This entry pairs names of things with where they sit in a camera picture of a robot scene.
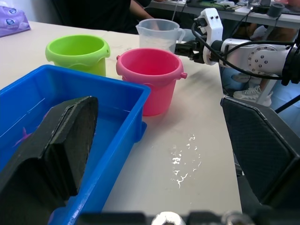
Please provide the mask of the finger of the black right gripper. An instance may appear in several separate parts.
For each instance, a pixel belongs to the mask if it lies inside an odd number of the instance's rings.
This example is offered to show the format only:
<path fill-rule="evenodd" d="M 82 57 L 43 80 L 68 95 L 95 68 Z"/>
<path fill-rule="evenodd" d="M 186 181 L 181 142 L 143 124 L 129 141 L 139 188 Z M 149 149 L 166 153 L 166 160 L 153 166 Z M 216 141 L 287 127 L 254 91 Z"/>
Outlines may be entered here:
<path fill-rule="evenodd" d="M 193 59 L 194 57 L 194 51 L 192 48 L 176 47 L 174 53 L 178 56 L 188 57 L 189 59 Z"/>
<path fill-rule="evenodd" d="M 198 42 L 195 40 L 190 40 L 185 43 L 177 43 L 176 48 L 182 48 L 182 49 L 197 49 L 198 48 Z"/>

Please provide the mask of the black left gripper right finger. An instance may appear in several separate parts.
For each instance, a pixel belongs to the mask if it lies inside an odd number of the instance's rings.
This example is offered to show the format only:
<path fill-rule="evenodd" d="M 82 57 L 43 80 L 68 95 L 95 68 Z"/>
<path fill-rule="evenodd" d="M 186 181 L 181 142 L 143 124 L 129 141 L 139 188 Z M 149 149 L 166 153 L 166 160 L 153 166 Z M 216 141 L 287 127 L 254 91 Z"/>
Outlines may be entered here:
<path fill-rule="evenodd" d="M 232 149 L 250 195 L 275 209 L 300 208 L 300 138 L 269 107 L 224 96 Z"/>

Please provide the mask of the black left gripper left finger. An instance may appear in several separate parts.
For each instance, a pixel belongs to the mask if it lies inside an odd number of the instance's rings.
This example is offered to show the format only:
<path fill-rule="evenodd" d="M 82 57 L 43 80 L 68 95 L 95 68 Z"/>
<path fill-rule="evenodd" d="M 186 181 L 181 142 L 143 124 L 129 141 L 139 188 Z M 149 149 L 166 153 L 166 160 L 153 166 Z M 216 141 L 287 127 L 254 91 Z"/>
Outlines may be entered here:
<path fill-rule="evenodd" d="M 78 194 L 97 125 L 98 99 L 52 107 L 0 173 L 0 222 L 45 225 Z"/>

